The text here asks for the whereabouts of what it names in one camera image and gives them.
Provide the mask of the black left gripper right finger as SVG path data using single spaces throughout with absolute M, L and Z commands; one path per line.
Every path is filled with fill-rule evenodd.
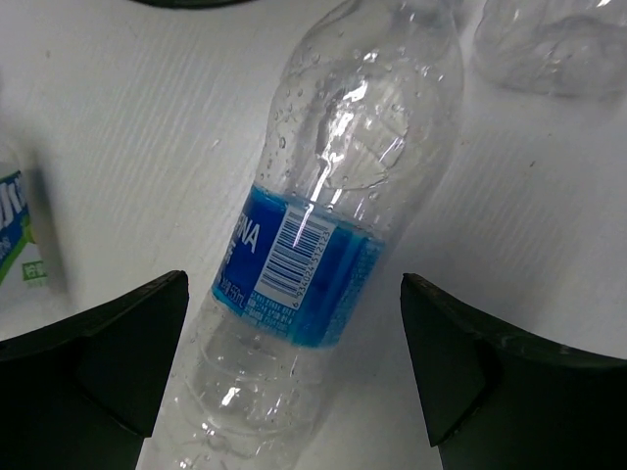
M 531 334 L 406 274 L 401 312 L 446 469 L 622 469 L 626 363 Z

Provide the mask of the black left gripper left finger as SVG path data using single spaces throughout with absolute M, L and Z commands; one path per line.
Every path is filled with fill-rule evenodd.
M 2 468 L 135 468 L 157 421 L 188 302 L 188 276 L 173 270 L 2 341 Z

